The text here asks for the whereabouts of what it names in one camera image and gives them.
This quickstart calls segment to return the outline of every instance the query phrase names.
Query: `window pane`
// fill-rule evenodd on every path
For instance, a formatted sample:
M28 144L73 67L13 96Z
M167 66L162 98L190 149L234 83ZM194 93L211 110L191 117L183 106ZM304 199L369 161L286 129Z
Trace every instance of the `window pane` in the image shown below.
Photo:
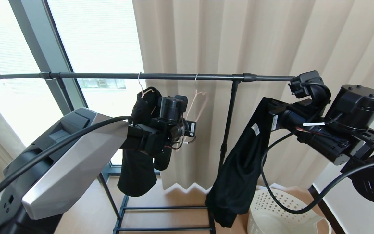
M0 74L38 73L8 1L0 1ZM0 112L28 146L63 115L43 79L0 80Z
M75 72L143 72L132 1L48 1ZM78 79L90 109L130 115L141 91L137 80ZM116 154L111 160L120 164Z

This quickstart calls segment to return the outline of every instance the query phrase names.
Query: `black garment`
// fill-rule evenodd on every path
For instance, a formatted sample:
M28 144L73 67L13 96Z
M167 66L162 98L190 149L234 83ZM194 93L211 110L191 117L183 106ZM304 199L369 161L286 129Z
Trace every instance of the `black garment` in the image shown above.
M131 117L136 124L149 125L152 118L160 117L158 101L160 92L154 87L154 92L148 92L141 98L142 93L137 94L137 101L132 109ZM153 157L139 151L123 150L122 169L118 182L118 188L124 194L131 197L139 197L147 193L157 182L154 168L165 170L168 167L171 149L165 148L162 154Z
M256 108L207 195L205 204L222 227L231 228L236 215L247 213L251 205L261 175L261 159L269 144L273 120L268 114L270 100L264 97Z

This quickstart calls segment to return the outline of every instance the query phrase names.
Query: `wall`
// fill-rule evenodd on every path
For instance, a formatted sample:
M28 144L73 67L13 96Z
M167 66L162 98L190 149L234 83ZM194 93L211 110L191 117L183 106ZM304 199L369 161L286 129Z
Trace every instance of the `wall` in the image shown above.
M341 168L330 163L314 182L317 190L323 190L339 176ZM346 233L374 233L374 203L360 196L350 179L344 179L336 185L324 200Z

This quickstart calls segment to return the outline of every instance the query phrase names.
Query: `white plastic basket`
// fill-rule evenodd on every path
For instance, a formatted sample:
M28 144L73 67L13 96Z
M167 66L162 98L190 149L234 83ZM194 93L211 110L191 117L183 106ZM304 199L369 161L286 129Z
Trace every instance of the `white plastic basket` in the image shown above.
M307 206L298 198L281 190L271 189L275 197L290 209ZM317 222L325 219L313 210L305 214L291 214L281 209L265 189L255 192L251 203L248 234L317 234ZM327 219L328 233L331 225Z

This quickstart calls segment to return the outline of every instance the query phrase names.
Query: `wooden floor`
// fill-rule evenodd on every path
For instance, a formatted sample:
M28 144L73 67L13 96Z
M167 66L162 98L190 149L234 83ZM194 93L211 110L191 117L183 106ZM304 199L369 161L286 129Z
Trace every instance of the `wooden floor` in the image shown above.
M112 177L108 181L108 187L119 208L123 200L123 194L117 188L119 178ZM312 197L308 192L303 197L304 201ZM128 206L183 206L203 205L206 194L200 188L192 186L187 191L178 186L168 190L162 189L161 179L142 197L130 197ZM216 223L217 234L245 234L248 215L239 215L232 228L222 228ZM116 223L116 215L109 203L105 191L98 181L94 181L82 198L64 214L58 225L56 234L111 234ZM170 227L207 227L207 210L156 210L156 211L126 211L123 219L123 228L170 228ZM145 234L146 232L120 232L120 234ZM166 234L208 234L208 231L171 231Z

